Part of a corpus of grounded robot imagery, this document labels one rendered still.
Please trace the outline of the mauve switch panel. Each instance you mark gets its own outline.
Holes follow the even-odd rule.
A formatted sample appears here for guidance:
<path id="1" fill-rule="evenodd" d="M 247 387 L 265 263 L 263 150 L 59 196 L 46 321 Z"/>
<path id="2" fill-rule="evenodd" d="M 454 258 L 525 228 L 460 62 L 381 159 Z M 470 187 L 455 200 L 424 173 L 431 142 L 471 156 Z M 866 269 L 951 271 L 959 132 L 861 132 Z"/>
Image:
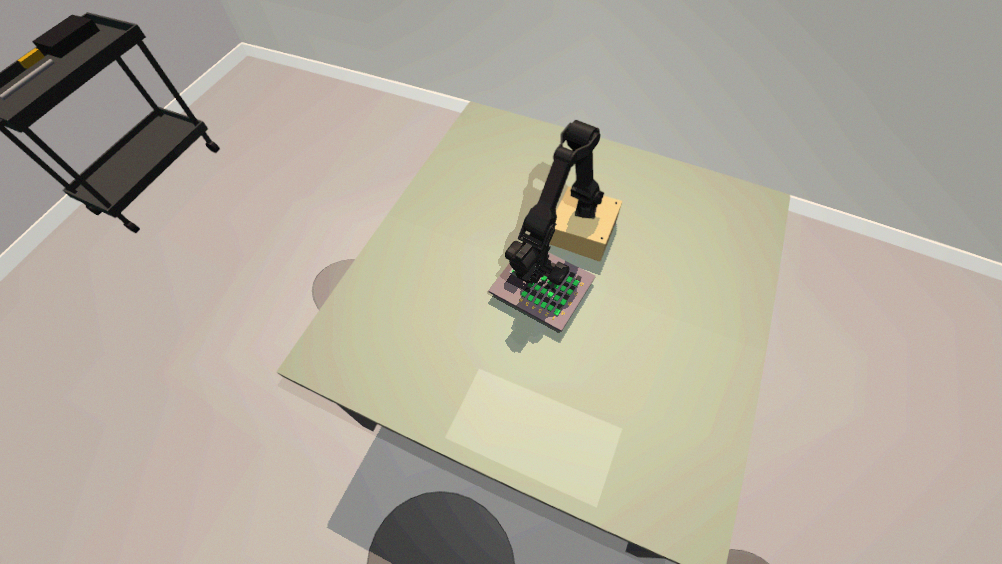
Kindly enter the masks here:
<path id="1" fill-rule="evenodd" d="M 537 283 L 523 281 L 509 263 L 488 292 L 562 332 L 596 275 L 548 254 L 551 266 L 557 262 L 569 266 L 561 285 L 549 281 L 548 273 Z"/>

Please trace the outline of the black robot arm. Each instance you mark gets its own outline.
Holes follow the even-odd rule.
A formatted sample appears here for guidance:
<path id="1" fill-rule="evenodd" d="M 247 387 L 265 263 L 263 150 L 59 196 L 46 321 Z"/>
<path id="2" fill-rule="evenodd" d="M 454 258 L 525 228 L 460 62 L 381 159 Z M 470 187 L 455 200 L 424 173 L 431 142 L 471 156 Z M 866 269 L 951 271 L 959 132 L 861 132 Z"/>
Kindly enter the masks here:
<path id="1" fill-rule="evenodd" d="M 541 277 L 542 265 L 538 259 L 548 252 L 555 232 L 556 206 L 574 165 L 577 181 L 570 190 L 571 196 L 579 199 L 575 216 L 595 219 L 597 204 L 601 204 L 604 195 L 593 179 L 593 149 L 600 137 L 599 128 L 578 120 L 560 133 L 561 144 L 554 153 L 539 201 L 530 209 L 519 233 L 518 239 L 523 244 L 509 261 L 519 279 L 533 284 Z M 563 147 L 565 140 L 571 150 Z"/>

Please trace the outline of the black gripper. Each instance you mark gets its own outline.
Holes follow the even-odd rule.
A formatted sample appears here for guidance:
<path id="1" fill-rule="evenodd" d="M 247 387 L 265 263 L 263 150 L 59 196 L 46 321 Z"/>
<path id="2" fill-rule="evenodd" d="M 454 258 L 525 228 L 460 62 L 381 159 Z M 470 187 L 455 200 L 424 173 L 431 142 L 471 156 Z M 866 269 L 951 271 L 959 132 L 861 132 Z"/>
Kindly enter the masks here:
<path id="1" fill-rule="evenodd" d="M 513 241 L 505 252 L 505 258 L 510 260 L 512 256 L 518 251 L 518 249 L 522 246 L 522 244 L 523 243 L 519 241 Z M 542 269 L 540 270 L 539 273 L 541 273 L 541 277 L 544 277 L 544 275 L 548 273 L 549 281 L 552 281 L 556 285 L 561 285 L 569 273 L 570 270 L 569 266 L 561 262 L 557 262 L 556 265 L 553 267 L 551 266 L 552 265 L 551 260 L 549 260 L 548 258 L 549 258 L 548 252 L 539 257 L 538 261 L 540 261 L 542 265 Z"/>

